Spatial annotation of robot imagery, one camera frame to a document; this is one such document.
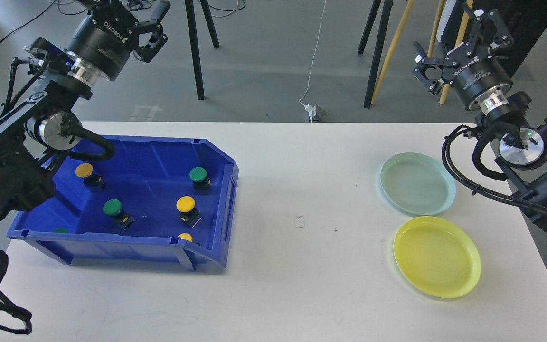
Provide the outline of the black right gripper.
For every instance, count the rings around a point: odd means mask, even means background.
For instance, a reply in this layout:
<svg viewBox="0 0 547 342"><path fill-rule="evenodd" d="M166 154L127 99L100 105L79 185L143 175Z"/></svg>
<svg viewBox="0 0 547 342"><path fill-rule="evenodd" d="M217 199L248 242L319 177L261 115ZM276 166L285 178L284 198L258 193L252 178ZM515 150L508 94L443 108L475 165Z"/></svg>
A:
<svg viewBox="0 0 547 342"><path fill-rule="evenodd" d="M464 48L454 48L448 57L434 58L426 54L419 42L414 42L417 56L413 75L433 95L450 84L466 111L497 110L509 104L506 93L512 80L493 52L511 48L514 38L497 9L477 14L467 2L462 3L462 9L472 20Z"/></svg>

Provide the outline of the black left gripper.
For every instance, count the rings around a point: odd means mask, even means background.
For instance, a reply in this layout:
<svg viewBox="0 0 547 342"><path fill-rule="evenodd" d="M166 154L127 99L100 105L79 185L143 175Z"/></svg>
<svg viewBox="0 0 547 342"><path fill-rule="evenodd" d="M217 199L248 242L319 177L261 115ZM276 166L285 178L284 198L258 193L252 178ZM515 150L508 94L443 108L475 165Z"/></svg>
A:
<svg viewBox="0 0 547 342"><path fill-rule="evenodd" d="M82 58L99 69L109 81L115 81L134 50L134 57L150 63L169 41L161 21L171 4L161 0L148 21L138 19L124 5L87 5L87 15L65 47L72 59ZM147 43L138 46L135 33L151 33Z"/></svg>

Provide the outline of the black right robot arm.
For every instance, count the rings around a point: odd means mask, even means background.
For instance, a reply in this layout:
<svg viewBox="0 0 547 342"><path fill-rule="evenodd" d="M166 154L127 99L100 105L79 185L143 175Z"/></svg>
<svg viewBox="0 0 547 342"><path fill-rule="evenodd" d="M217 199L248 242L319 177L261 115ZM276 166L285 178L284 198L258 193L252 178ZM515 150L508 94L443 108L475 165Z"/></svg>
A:
<svg viewBox="0 0 547 342"><path fill-rule="evenodd" d="M463 19L457 43L443 57L433 57L434 37L428 50L415 43L413 75L428 92L446 98L452 89L466 111L478 111L475 126L461 125L445 137L442 163L460 184L499 203L517 207L547 232L547 118L541 126L526 121L531 101L523 91L509 95L513 85L499 63L501 52L514 39L497 9L475 12L461 0ZM477 140L472 163L484 177L508 181L516 191L504 195L467 178L450 156L460 135Z"/></svg>

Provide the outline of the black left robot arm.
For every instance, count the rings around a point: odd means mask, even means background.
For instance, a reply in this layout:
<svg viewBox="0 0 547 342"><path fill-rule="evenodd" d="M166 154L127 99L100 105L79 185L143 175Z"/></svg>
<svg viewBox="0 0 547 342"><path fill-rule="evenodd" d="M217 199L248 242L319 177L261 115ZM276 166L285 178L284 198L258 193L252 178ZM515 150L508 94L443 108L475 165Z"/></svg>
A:
<svg viewBox="0 0 547 342"><path fill-rule="evenodd" d="M149 63L167 42L161 21L170 2L161 0L148 21L139 21L119 0L83 0L87 16L64 49L43 38L14 60L0 115L0 221L11 211L29 212L55 196L54 175L67 158L102 162L115 148L82 126L72 108L89 100L95 82L114 81L134 54ZM9 265L0 250L0 284ZM0 312L23 323L0 330L32 332L32 314L0 290Z"/></svg>

